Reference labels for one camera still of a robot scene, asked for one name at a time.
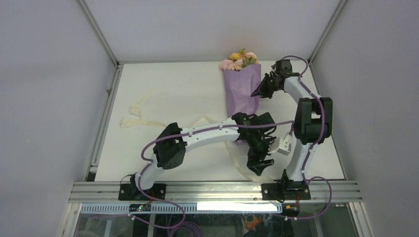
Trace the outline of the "peach fake rose stem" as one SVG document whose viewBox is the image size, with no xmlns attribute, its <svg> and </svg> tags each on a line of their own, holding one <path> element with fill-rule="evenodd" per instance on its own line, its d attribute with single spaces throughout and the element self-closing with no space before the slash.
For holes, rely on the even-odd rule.
<svg viewBox="0 0 419 237">
<path fill-rule="evenodd" d="M 253 52 L 246 52 L 243 54 L 243 67 L 258 63 L 259 61 L 257 59 L 257 56 Z"/>
</svg>

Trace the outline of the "purple wrapping paper sheet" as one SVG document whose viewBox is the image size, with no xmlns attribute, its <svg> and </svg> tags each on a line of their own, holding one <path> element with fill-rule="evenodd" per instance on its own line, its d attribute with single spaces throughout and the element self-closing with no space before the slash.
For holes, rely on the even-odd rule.
<svg viewBox="0 0 419 237">
<path fill-rule="evenodd" d="M 248 115 L 257 112 L 259 101 L 258 97 L 251 94 L 261 83 L 261 65 L 252 64 L 240 71 L 222 71 L 227 116 L 241 112 Z"/>
</svg>

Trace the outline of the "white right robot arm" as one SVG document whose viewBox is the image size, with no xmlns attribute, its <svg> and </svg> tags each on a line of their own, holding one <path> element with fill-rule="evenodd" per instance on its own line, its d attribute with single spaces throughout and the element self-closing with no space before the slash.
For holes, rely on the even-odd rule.
<svg viewBox="0 0 419 237">
<path fill-rule="evenodd" d="M 303 81 L 305 71 L 294 72 L 292 56 L 275 62 L 270 73 L 265 74 L 252 97 L 272 98 L 276 91 L 289 94 L 297 104 L 293 123 L 293 135 L 297 139 L 292 159 L 283 172 L 279 195 L 293 199 L 298 190 L 308 185 L 306 173 L 314 153 L 332 133 L 333 101 L 312 91 Z"/>
</svg>

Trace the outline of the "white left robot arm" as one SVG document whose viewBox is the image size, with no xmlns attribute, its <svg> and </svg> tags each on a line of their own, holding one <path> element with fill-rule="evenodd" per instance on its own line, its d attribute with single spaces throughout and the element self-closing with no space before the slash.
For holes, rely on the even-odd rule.
<svg viewBox="0 0 419 237">
<path fill-rule="evenodd" d="M 146 158 L 145 152 L 141 152 L 147 164 L 131 176 L 129 193 L 136 200 L 146 199 L 158 177 L 179 167 L 187 152 L 220 142 L 247 145 L 248 172 L 244 176 L 253 182 L 261 182 L 264 169 L 274 164 L 273 159 L 266 157 L 270 155 L 275 130 L 276 125 L 269 113 L 260 116 L 236 113 L 226 120 L 201 127 L 181 128 L 178 123 L 171 123 L 156 140 L 146 145 L 153 148 L 151 158 Z"/>
</svg>

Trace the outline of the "cream ribbon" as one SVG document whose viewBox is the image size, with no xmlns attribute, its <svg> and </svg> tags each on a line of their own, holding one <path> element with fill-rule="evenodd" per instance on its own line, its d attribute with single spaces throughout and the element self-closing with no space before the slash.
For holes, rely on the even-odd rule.
<svg viewBox="0 0 419 237">
<path fill-rule="evenodd" d="M 269 177 L 262 176 L 263 170 L 274 164 L 274 160 L 265 157 L 272 152 L 270 146 L 275 137 L 269 135 L 269 130 L 276 126 L 268 113 L 261 116 L 236 113 L 231 118 L 214 123 L 207 116 L 198 120 L 206 120 L 208 125 L 181 128 L 178 124 L 163 123 L 141 118 L 140 106 L 154 92 L 145 94 L 135 105 L 128 108 L 133 118 L 123 118 L 120 128 L 129 128 L 135 125 L 164 127 L 159 137 L 146 145 L 141 154 L 152 146 L 153 154 L 150 158 L 143 157 L 147 166 L 143 171 L 136 173 L 136 183 L 146 188 L 154 184 L 159 176 L 166 170 L 174 169 L 183 163 L 187 152 L 214 143 L 225 143 L 231 162 L 239 173 L 254 183 L 271 182 Z"/>
</svg>

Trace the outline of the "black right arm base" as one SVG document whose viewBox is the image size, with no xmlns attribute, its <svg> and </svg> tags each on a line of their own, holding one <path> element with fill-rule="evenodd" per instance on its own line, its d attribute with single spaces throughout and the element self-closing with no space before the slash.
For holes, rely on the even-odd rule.
<svg viewBox="0 0 419 237">
<path fill-rule="evenodd" d="M 310 200 L 311 193 L 304 181 L 282 179 L 276 183 L 261 184 L 263 200 Z"/>
</svg>

